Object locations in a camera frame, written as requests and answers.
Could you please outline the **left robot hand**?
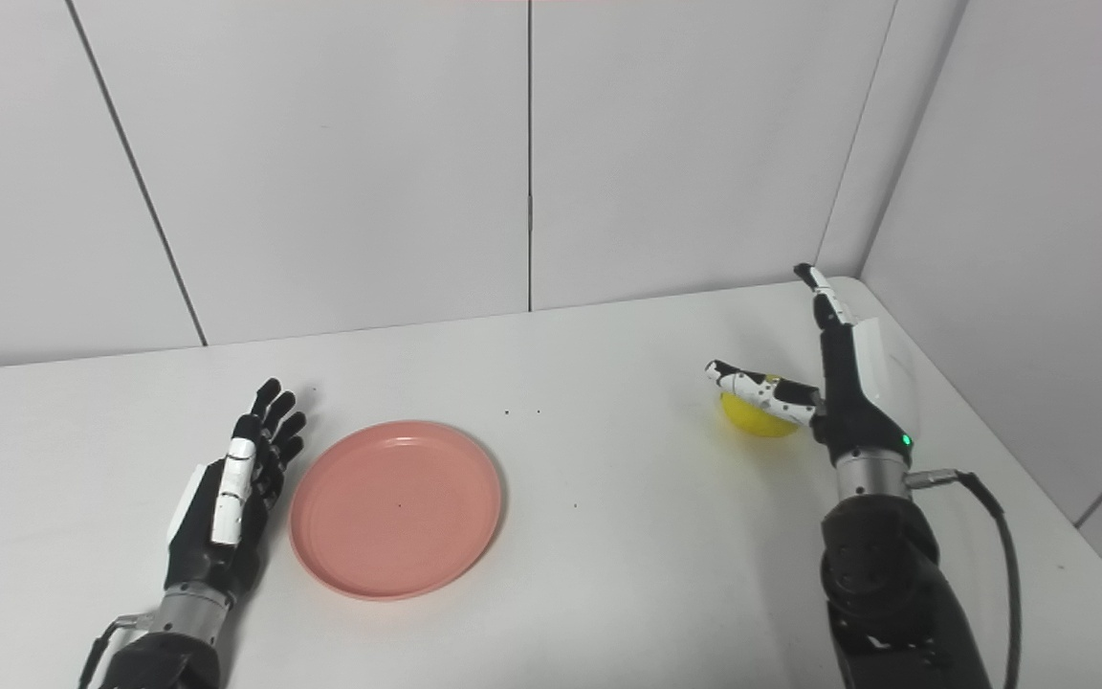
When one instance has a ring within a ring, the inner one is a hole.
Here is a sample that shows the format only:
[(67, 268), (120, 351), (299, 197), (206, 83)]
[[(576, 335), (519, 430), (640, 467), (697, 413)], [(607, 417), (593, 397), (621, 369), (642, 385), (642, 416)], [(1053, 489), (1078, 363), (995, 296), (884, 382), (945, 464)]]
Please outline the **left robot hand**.
[(307, 418), (296, 403), (278, 379), (267, 380), (224, 456), (195, 469), (168, 537), (165, 589), (205, 586), (235, 603), (256, 586), (267, 524), (303, 450)]

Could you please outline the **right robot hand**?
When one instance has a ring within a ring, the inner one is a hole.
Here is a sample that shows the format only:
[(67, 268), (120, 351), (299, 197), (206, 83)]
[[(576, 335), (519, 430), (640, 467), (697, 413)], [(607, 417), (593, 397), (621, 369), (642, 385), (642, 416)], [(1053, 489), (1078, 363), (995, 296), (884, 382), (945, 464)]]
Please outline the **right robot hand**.
[(720, 359), (705, 367), (707, 378), (721, 392), (764, 417), (809, 428), (834, 463), (861, 451), (883, 451), (912, 466), (914, 373), (893, 372), (892, 354), (885, 349), (888, 337), (879, 320), (854, 317), (814, 265), (796, 265), (793, 274), (812, 292), (823, 386), (741, 369)]

